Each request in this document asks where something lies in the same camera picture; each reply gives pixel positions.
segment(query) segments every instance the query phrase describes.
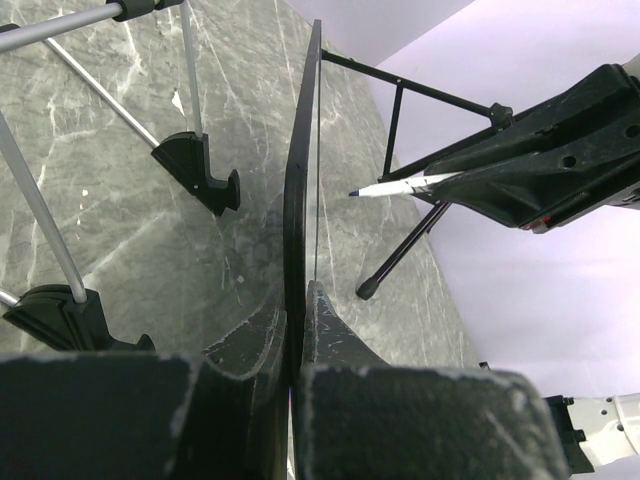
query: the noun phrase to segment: silver metal tube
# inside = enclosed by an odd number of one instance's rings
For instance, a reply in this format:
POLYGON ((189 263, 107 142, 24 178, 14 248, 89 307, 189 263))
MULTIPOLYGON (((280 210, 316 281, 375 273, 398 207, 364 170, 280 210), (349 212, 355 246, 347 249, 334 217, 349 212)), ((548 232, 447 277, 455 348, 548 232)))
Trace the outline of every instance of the silver metal tube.
POLYGON ((100 83, 91 76, 89 72, 87 72, 82 65, 80 65, 75 58, 69 55, 62 46, 56 42, 52 38, 47 38, 44 41, 47 46, 53 50, 62 60, 64 60, 67 65, 69 65, 74 72, 82 77, 82 79, 89 84, 93 90, 102 97, 102 99, 115 110, 115 112, 122 117, 122 119, 127 122, 131 128, 133 128, 138 134, 145 139, 145 141, 151 145, 152 148, 156 148, 159 143, 158 141, 149 133, 149 131, 144 128, 140 123, 127 111, 125 108, 118 103, 118 101, 111 96, 105 88, 100 85, 100 83))
POLYGON ((40 42, 45 38, 54 37, 61 33, 70 32, 86 27, 93 23, 117 17, 122 13, 122 7, 117 3, 109 3, 101 7, 91 8, 84 12, 72 13, 46 22, 27 25, 8 32, 0 33, 0 53, 9 52, 16 48, 40 42))
POLYGON ((25 162, 22 152, 16 143, 9 125, 4 118, 4 115, 0 111, 0 153, 4 156, 4 159, 9 165, 11 173, 13 173, 18 188, 27 200, 33 215, 36 217, 38 225, 42 233, 44 233, 53 254, 60 264, 60 268, 64 273, 64 276, 71 287, 73 293, 73 299, 76 303, 84 303, 87 300, 87 292, 84 289, 82 283, 82 277, 80 272, 73 263, 71 254, 67 249, 67 245, 64 243, 64 239, 60 234, 60 230, 56 226, 56 222, 51 215, 51 212, 47 208, 47 204, 42 197, 42 193, 36 184, 36 181, 31 175, 29 166, 25 162))
POLYGON ((7 292, 4 288, 0 287, 0 303, 11 308, 15 306, 15 304, 18 303, 19 300, 20 299, 18 297, 7 292))
POLYGON ((184 53, 187 57, 187 75, 189 75, 189 90, 191 92, 191 110, 193 114, 193 131, 196 137, 202 138, 202 117, 200 116, 200 98, 198 97, 198 78, 196 77, 196 55, 193 50, 193 35, 189 18, 189 4, 184 0, 180 4, 180 22, 182 23, 182 38, 184 39, 184 53))

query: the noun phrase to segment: black plastic foot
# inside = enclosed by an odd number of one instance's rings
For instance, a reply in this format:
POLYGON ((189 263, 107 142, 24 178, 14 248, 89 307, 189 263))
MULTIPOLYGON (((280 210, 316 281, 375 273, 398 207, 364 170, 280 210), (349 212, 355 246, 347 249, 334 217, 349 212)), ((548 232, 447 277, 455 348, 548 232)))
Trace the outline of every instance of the black plastic foot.
POLYGON ((55 350, 155 351, 148 335, 137 344, 116 340, 109 333, 98 292, 87 290, 87 301, 73 301, 67 285, 44 285, 25 293, 4 319, 55 350))
POLYGON ((151 155, 215 215, 222 215, 225 208, 240 207, 238 172, 233 170, 227 181, 211 176, 208 135, 198 138, 193 132, 176 133, 164 139, 151 155))
POLYGON ((365 280, 362 285, 358 287, 356 290, 356 295, 358 295, 363 300, 369 300, 373 297, 373 294, 376 293, 380 284, 378 281, 371 277, 368 280, 365 280))

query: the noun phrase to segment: gray marble surface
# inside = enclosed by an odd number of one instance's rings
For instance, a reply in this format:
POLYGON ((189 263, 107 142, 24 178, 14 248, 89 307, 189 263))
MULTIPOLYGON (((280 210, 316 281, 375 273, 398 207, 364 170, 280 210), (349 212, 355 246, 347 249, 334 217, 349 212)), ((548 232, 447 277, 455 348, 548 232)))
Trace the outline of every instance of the gray marble surface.
MULTIPOLYGON (((0 0, 0 24, 90 6, 0 0)), ((310 27, 280 0, 193 1, 212 173, 238 169, 242 206, 214 218, 149 155, 149 146, 45 45, 3 54, 0 108, 113 335, 148 333, 161 351, 198 351, 282 283, 282 190, 310 27)), ((192 128, 176 8, 57 40, 158 140, 192 128)), ((474 365, 477 358, 426 240, 376 296, 358 283, 417 223, 410 199, 349 199, 374 182, 385 132, 365 80, 323 66, 320 259, 342 318, 385 360, 474 365)), ((0 162, 0 285, 22 294, 64 282, 0 162)), ((43 346, 0 323, 0 350, 43 346)))

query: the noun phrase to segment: marble floor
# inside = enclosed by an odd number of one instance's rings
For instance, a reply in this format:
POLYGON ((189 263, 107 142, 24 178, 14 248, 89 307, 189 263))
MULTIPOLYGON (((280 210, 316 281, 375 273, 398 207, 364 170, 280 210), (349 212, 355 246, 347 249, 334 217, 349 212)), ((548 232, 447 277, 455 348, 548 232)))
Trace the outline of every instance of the marble floor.
MULTIPOLYGON (((0 0, 0 24, 31 24, 95 2, 0 0)), ((199 351, 282 284, 282 191, 310 27, 280 0, 193 0, 212 173, 239 171, 242 205, 214 218, 150 147, 44 44, 2 55, 0 109, 68 243, 102 298, 112 334, 199 351)), ((193 128, 176 8, 57 37, 158 140, 193 128)), ((347 198, 375 181, 385 131, 359 74, 323 65, 318 279, 338 314, 392 364, 477 358, 422 240, 368 302, 355 288, 418 222, 410 199, 347 198)), ((0 285, 61 283, 0 162, 0 285)), ((44 347, 0 323, 0 351, 44 347)))

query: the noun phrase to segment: black metal leg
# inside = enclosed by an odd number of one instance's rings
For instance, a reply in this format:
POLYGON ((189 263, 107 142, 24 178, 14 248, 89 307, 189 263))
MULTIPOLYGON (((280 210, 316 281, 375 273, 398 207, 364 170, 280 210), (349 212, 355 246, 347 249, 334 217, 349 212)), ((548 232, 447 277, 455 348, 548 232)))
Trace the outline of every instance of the black metal leg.
POLYGON ((398 248, 391 254, 386 262, 374 273, 369 279, 365 280, 356 290, 363 300, 369 300, 376 293, 382 281, 391 273, 395 266, 402 260, 411 247, 424 235, 429 233, 433 226, 440 220, 442 215, 449 209, 449 202, 436 202, 431 211, 420 221, 418 226, 413 229, 407 238, 400 244, 398 248))
POLYGON ((391 114, 391 126, 389 127, 389 141, 387 142, 387 153, 384 156, 384 168, 382 175, 388 175, 391 172, 391 159, 393 158, 393 148, 396 144, 396 132, 398 131, 398 120, 400 119, 400 105, 402 104, 402 92, 404 88, 401 85, 396 87, 396 98, 393 101, 393 113, 391 114))

